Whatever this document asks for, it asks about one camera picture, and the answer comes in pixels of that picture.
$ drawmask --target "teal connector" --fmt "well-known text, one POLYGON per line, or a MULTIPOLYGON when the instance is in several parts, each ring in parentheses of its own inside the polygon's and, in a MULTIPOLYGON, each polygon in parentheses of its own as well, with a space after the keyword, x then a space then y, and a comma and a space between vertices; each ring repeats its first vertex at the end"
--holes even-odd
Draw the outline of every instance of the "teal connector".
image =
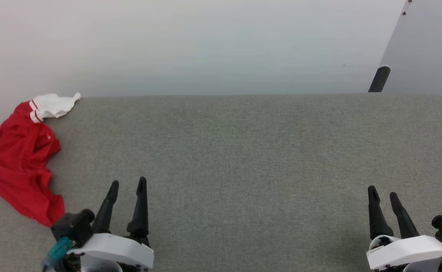
POLYGON ((52 270, 71 248, 73 248, 73 244, 70 239, 68 237, 61 238, 41 261, 42 272, 52 270))

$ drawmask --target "gray carpet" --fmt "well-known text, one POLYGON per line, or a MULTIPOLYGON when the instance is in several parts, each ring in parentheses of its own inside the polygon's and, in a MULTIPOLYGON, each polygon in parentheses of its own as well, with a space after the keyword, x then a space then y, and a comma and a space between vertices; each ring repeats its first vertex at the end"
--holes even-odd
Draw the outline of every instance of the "gray carpet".
MULTIPOLYGON (((383 94, 82 98, 47 122, 66 210, 120 181, 125 235, 148 181, 154 271, 368 271, 367 187, 398 193, 421 234, 442 214, 442 98, 383 94)), ((0 199, 0 271, 35 271, 50 230, 0 199)))

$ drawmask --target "white backdrop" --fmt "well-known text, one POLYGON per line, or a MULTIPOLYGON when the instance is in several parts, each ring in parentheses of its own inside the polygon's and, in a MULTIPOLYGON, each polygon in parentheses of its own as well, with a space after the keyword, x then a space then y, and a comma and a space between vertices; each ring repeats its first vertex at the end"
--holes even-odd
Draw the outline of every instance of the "white backdrop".
POLYGON ((406 5, 382 59, 391 68, 383 92, 442 95, 442 4, 406 5))
POLYGON ((0 123, 45 93, 364 93, 405 0, 0 0, 0 123))

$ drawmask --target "red cloth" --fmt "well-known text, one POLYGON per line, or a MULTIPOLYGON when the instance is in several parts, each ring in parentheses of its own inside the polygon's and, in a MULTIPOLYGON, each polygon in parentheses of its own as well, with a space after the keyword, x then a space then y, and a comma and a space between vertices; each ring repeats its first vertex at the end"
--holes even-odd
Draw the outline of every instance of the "red cloth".
POLYGON ((20 214, 51 227, 65 213, 62 196, 48 189, 46 168, 60 143, 50 127, 33 121, 30 103, 21 103, 0 126, 0 196, 20 214))

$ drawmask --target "clothing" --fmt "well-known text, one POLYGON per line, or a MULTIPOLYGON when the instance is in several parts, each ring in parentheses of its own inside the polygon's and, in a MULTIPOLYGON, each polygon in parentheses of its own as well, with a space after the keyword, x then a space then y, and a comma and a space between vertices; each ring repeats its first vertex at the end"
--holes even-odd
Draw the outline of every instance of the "clothing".
POLYGON ((43 119, 66 114, 79 98, 79 93, 73 98, 38 96, 20 103, 0 126, 0 196, 20 214, 47 227, 65 208, 62 196, 48 189, 52 174, 46 164, 60 151, 60 143, 43 119))

